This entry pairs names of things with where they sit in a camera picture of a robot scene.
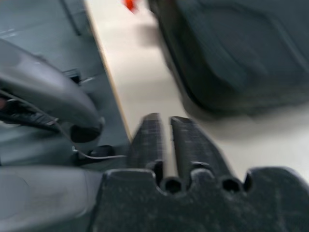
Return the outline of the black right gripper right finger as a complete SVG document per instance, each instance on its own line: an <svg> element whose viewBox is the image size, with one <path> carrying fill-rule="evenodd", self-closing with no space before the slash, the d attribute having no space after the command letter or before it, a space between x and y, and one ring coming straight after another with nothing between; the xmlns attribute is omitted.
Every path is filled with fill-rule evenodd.
<svg viewBox="0 0 309 232"><path fill-rule="evenodd" d="M227 177L232 173L220 150L191 119L172 116L174 151L179 177L191 180L196 168L208 169L214 177Z"/></svg>

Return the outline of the grey rounded robot body part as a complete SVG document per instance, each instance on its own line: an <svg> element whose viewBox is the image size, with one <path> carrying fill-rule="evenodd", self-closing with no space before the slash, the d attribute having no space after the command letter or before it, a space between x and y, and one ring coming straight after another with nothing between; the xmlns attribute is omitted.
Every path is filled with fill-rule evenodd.
<svg viewBox="0 0 309 232"><path fill-rule="evenodd" d="M0 168L0 232L88 232L101 179L73 167Z"/></svg>

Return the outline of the black plastic tool case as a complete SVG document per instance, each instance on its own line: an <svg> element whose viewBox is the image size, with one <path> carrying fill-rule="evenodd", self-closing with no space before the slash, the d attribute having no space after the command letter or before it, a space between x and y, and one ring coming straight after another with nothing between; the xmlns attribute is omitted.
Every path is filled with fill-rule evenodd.
<svg viewBox="0 0 309 232"><path fill-rule="evenodd" d="M309 0L147 0L165 63L194 113L309 102Z"/></svg>

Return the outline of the grey curved robot body shell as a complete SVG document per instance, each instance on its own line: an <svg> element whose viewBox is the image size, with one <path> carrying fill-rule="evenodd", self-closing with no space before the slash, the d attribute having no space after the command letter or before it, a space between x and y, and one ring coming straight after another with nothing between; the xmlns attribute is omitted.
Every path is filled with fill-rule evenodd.
<svg viewBox="0 0 309 232"><path fill-rule="evenodd" d="M0 39L0 94L71 124L70 139L100 137L103 122L86 93L63 72L38 56Z"/></svg>

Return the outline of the small orange red object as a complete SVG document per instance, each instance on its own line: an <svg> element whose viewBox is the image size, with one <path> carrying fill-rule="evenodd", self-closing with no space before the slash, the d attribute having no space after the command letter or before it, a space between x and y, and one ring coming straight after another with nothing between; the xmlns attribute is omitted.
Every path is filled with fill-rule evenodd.
<svg viewBox="0 0 309 232"><path fill-rule="evenodd" d="M134 14L138 11L139 2L140 0L123 0L124 6Z"/></svg>

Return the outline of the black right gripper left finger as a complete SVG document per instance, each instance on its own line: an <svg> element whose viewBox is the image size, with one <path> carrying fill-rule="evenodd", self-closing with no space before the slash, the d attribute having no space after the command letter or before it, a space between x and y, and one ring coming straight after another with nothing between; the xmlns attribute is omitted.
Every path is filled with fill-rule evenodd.
<svg viewBox="0 0 309 232"><path fill-rule="evenodd" d="M127 167L147 169L155 173L156 180L163 179L165 153L162 122L159 113L144 116L129 146Z"/></svg>

